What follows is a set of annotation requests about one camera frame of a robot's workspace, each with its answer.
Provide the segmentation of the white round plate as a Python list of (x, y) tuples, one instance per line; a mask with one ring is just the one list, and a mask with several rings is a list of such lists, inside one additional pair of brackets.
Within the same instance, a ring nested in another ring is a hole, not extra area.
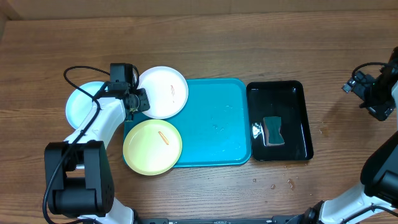
[(167, 119), (178, 114), (188, 100), (188, 85), (176, 69), (158, 66), (144, 71), (139, 88), (146, 91), (150, 108), (143, 114), (154, 119)]

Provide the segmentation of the light blue round plate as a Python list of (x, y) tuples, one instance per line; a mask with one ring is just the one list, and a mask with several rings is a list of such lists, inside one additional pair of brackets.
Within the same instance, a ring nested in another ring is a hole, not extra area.
[[(103, 82), (99, 81), (88, 82), (80, 86), (80, 88), (94, 96), (103, 84)], [(92, 99), (80, 90), (74, 90), (69, 96), (65, 107), (65, 115), (69, 125), (72, 128), (77, 129), (86, 118), (91, 108)]]

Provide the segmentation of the green dish sponge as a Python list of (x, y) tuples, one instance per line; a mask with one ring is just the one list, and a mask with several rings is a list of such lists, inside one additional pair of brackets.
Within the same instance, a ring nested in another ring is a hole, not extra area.
[(281, 135), (282, 119), (278, 116), (264, 118), (264, 141), (265, 146), (281, 146), (285, 141)]

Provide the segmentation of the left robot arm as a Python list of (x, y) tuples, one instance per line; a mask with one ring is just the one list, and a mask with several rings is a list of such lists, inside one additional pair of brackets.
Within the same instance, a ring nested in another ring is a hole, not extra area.
[(106, 148), (130, 113), (150, 108), (147, 93), (128, 82), (105, 82), (90, 98), (91, 111), (80, 127), (45, 148), (45, 221), (52, 222), (52, 213), (72, 223), (134, 223), (134, 210), (115, 197)]

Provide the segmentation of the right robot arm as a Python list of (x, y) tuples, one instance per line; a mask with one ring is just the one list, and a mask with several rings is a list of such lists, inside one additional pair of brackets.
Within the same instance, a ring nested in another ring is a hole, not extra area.
[[(360, 108), (384, 121), (397, 109), (397, 50), (388, 62), (380, 62), (380, 75), (373, 78), (356, 67), (342, 89), (362, 99)], [(320, 201), (287, 223), (360, 223), (381, 212), (397, 215), (397, 134), (393, 134), (365, 162), (360, 181), (332, 200)]]

